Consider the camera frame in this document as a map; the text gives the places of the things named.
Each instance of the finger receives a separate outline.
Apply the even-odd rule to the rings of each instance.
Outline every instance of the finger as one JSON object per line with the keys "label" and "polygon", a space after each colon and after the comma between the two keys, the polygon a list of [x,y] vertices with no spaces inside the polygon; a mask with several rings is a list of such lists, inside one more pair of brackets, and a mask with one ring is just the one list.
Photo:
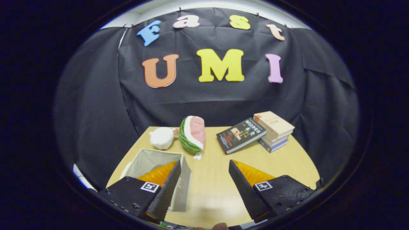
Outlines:
{"label": "finger", "polygon": [[226,223],[218,223],[211,228],[211,230],[229,230]]}

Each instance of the white wall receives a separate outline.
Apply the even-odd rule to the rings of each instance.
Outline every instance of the white wall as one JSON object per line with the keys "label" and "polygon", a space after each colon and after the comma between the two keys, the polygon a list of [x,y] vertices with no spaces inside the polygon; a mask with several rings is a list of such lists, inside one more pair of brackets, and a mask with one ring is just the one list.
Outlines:
{"label": "white wall", "polygon": [[252,14],[259,13],[264,18],[286,24],[288,27],[309,28],[292,15],[260,0],[153,0],[129,10],[102,28],[122,27],[124,24],[130,27],[131,24],[138,24],[162,14],[178,11],[179,7],[182,10],[201,7],[236,9]]}

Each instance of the yellow letter m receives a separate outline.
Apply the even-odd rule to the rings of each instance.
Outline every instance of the yellow letter m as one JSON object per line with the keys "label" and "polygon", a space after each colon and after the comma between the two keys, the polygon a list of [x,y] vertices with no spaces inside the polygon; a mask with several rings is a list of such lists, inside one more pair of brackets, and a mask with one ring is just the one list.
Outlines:
{"label": "yellow letter m", "polygon": [[230,49],[227,51],[223,60],[212,49],[202,49],[197,51],[197,55],[202,58],[202,75],[199,77],[201,82],[209,82],[214,80],[211,74],[211,69],[217,79],[221,81],[226,75],[227,81],[243,81],[244,76],[241,73],[241,56],[244,52],[242,50]]}

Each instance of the white fabric box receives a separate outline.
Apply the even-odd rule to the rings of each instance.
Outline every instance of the white fabric box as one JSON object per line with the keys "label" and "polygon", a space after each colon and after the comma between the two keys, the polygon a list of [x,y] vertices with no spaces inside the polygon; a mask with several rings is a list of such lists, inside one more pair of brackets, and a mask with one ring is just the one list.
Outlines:
{"label": "white fabric box", "polygon": [[121,178],[125,176],[138,178],[145,173],[152,171],[153,169],[166,165],[175,160],[180,160],[181,173],[168,211],[185,212],[187,208],[192,171],[190,170],[183,153],[141,149],[132,162],[127,164],[121,174]]}

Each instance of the foam letter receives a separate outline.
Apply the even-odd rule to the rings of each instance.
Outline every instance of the foam letter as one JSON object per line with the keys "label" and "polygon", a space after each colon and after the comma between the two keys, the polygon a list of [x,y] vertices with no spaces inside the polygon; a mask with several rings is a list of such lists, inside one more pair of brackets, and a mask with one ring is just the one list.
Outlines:
{"label": "foam letter", "polygon": [[281,34],[280,34],[280,32],[282,32],[281,29],[280,29],[280,28],[277,28],[276,25],[274,25],[274,24],[268,24],[268,25],[266,25],[266,26],[267,26],[268,28],[270,28],[271,34],[272,34],[275,38],[277,38],[277,39],[280,40],[280,41],[284,41],[284,40],[285,40],[285,37],[281,36]]}
{"label": "foam letter", "polygon": [[145,40],[144,46],[148,46],[153,41],[155,41],[157,38],[159,38],[158,34],[154,34],[154,32],[156,32],[156,33],[159,32],[159,26],[157,26],[159,23],[160,23],[159,20],[155,20],[155,21],[153,21],[153,23],[151,23],[148,26],[146,26],[145,28],[141,29],[136,34],[136,35],[140,35]]}
{"label": "foam letter", "polygon": [[198,27],[200,25],[199,23],[199,17],[196,15],[186,15],[179,17],[177,19],[177,22],[173,24],[173,27],[175,28],[184,28],[184,27]]}
{"label": "foam letter", "polygon": [[242,50],[230,49],[227,51],[223,61],[212,49],[202,49],[197,51],[197,55],[202,58],[202,75],[199,77],[201,82],[209,82],[214,80],[214,76],[210,73],[213,70],[214,75],[221,81],[226,75],[227,81],[243,81],[244,76],[241,74],[241,56]]}
{"label": "foam letter", "polygon": [[170,54],[163,57],[168,69],[168,75],[165,78],[159,79],[156,76],[156,63],[159,59],[152,58],[142,62],[142,66],[145,67],[145,82],[152,88],[166,87],[172,84],[176,78],[176,59],[179,57],[177,54]]}
{"label": "foam letter", "polygon": [[250,24],[247,23],[249,20],[243,16],[232,15],[230,16],[230,25],[237,29],[250,29]]}
{"label": "foam letter", "polygon": [[265,56],[270,63],[270,76],[268,77],[268,81],[271,83],[282,83],[283,78],[280,75],[279,64],[281,57],[275,54],[266,54]]}

